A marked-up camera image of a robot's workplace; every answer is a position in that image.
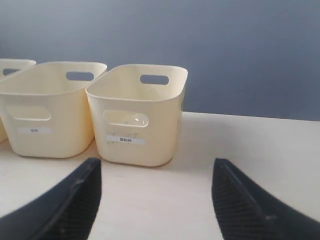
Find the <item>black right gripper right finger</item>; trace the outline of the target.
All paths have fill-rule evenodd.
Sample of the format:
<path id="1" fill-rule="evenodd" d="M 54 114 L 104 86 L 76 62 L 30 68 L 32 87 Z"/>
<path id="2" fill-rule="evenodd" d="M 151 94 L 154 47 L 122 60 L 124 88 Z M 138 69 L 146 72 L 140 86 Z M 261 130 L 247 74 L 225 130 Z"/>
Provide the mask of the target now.
<path id="1" fill-rule="evenodd" d="M 228 159 L 216 158 L 212 204 L 225 240 L 318 240 L 320 223 L 260 187 Z"/>

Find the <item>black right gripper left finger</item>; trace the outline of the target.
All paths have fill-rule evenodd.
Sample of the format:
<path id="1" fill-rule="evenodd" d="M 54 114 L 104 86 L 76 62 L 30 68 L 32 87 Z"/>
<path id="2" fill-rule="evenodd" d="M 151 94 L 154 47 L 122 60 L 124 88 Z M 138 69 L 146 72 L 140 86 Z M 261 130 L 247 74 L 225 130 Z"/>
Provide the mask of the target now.
<path id="1" fill-rule="evenodd" d="M 86 240 L 101 197 L 101 160 L 88 158 L 50 190 L 1 217 L 0 238 Z"/>

